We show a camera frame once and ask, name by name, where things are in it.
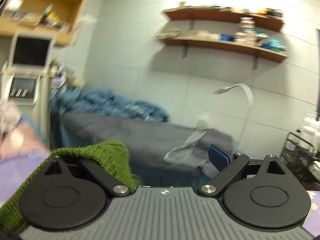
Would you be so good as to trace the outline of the green knit sweater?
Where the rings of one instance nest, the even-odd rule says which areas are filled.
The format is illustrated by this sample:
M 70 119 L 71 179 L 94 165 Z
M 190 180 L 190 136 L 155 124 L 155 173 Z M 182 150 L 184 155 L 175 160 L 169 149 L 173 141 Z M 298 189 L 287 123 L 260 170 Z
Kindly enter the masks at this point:
M 49 158 L 54 156 L 77 157 L 95 161 L 106 173 L 124 183 L 131 190 L 134 190 L 140 184 L 139 178 L 130 171 L 128 149 L 117 140 L 108 140 L 87 147 L 54 150 L 20 185 L 9 200 L 2 205 L 1 232 L 20 233 L 27 228 L 27 223 L 22 218 L 18 207 L 18 200 L 26 187 L 40 173 L 40 169 L 48 163 Z

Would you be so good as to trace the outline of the pink grey clothes pile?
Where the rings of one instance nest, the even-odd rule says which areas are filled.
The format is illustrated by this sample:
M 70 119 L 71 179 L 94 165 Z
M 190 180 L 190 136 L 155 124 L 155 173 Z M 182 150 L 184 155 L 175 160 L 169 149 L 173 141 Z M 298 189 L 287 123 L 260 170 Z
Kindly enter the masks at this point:
M 1 99 L 0 103 L 0 136 L 1 140 L 3 137 L 15 129 L 21 119 L 21 111 L 19 108 L 13 104 L 9 103 L 7 100 Z

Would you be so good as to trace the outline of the grey white garment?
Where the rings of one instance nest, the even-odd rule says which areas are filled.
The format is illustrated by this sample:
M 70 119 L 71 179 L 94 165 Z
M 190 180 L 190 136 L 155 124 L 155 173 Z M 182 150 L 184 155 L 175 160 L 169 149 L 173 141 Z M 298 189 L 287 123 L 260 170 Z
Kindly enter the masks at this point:
M 165 156 L 164 161 L 172 165 L 181 165 L 190 168 L 199 168 L 208 178 L 214 178 L 219 171 L 209 161 L 208 156 L 198 157 L 194 150 L 209 128 L 207 120 L 199 120 L 193 133 L 187 138 L 184 144 L 170 150 Z

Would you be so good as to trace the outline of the dark grey blanket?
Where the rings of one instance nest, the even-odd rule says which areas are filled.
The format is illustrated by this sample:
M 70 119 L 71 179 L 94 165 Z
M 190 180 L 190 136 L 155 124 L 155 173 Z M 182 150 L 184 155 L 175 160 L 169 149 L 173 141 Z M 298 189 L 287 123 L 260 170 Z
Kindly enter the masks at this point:
M 93 113 L 67 112 L 57 121 L 57 148 L 85 147 L 119 140 L 129 150 L 131 172 L 150 186 L 193 186 L 209 180 L 200 167 L 165 162 L 164 156 L 192 135 L 194 129 Z

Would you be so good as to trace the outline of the blue fuzzy blanket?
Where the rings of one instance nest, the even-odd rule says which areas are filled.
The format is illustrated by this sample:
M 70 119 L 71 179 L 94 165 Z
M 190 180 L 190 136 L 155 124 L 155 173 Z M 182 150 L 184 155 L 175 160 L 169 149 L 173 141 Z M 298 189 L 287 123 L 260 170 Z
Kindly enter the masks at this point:
M 51 99 L 50 110 L 58 116 L 66 112 L 80 112 L 155 122 L 170 120 L 163 107 L 125 98 L 110 89 L 67 90 Z

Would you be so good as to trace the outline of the white control panel cabinet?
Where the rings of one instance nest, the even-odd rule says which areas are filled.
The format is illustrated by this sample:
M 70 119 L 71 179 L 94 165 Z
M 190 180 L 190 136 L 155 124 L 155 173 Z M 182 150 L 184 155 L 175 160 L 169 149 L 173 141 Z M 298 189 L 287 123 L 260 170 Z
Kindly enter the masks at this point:
M 4 68 L 1 73 L 2 98 L 16 105 L 46 141 L 50 134 L 50 82 L 45 72 Z

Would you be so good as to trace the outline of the purple floral bed sheet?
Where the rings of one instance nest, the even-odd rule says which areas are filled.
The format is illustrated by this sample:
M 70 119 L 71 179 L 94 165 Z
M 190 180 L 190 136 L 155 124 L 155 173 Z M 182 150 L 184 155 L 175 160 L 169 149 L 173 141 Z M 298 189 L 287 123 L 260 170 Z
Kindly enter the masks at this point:
M 1 205 L 51 154 L 51 150 L 26 121 L 6 134 L 1 143 Z

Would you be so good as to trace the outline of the white monitor device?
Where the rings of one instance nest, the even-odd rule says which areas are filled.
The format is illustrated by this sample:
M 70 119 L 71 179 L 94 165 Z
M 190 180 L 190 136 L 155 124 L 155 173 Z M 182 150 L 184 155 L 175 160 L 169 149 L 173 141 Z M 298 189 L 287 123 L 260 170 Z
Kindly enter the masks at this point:
M 52 34 L 17 32 L 11 41 L 7 67 L 45 72 L 49 68 L 55 39 Z

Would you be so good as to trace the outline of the lower wooden wall shelf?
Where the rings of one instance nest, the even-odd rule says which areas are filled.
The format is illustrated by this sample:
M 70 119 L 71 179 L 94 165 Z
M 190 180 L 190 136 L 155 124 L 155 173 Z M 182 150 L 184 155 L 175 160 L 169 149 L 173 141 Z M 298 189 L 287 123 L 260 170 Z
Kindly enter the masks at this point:
M 215 49 L 228 51 L 253 57 L 253 69 L 257 69 L 259 59 L 274 63 L 282 63 L 289 57 L 284 51 L 274 51 L 263 48 L 262 45 L 249 45 L 239 41 L 221 40 L 220 34 L 212 34 L 205 31 L 190 32 L 182 35 L 178 29 L 169 29 L 156 35 L 156 39 L 168 46 L 182 46 L 183 56 L 187 55 L 189 47 Z

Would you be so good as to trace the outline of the wooden wall shelf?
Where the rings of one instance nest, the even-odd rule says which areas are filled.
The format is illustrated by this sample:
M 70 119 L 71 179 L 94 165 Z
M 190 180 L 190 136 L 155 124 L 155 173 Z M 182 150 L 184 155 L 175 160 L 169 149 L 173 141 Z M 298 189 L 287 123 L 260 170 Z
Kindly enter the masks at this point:
M 249 17 L 258 28 L 280 32 L 284 21 L 259 12 L 249 12 L 245 9 L 232 7 L 220 7 L 218 5 L 180 6 L 172 9 L 164 9 L 162 13 L 172 21 L 217 21 L 227 23 L 239 23 L 241 18 Z
M 215 49 L 228 51 L 253 57 L 253 69 L 257 69 L 259 59 L 274 63 L 282 63 L 289 57 L 284 51 L 274 51 L 263 48 L 262 45 L 249 45 L 239 41 L 221 40 L 220 34 L 212 34 L 205 31 L 190 32 L 182 35 L 178 29 L 169 29 L 156 35 L 156 39 L 168 46 L 182 46 L 183 56 L 187 55 L 189 47 Z

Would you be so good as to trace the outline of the upper wooden wall shelf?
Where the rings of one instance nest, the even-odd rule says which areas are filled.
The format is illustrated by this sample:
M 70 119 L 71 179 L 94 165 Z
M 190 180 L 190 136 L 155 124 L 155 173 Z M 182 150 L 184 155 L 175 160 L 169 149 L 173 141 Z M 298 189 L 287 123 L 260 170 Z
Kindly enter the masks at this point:
M 239 23 L 241 18 L 249 17 L 258 28 L 280 32 L 284 21 L 259 12 L 249 12 L 245 9 L 232 7 L 220 7 L 218 5 L 180 6 L 172 9 L 164 9 L 162 13 L 172 21 L 217 21 L 227 23 Z

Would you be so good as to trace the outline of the wooden wall cabinet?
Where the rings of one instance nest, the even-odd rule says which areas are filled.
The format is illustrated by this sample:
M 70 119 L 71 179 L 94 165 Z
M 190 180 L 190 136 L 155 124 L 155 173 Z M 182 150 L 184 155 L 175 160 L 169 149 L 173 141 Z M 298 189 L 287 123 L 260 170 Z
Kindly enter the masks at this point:
M 56 45 L 73 44 L 86 0 L 1 0 L 1 36 L 16 32 L 47 34 Z

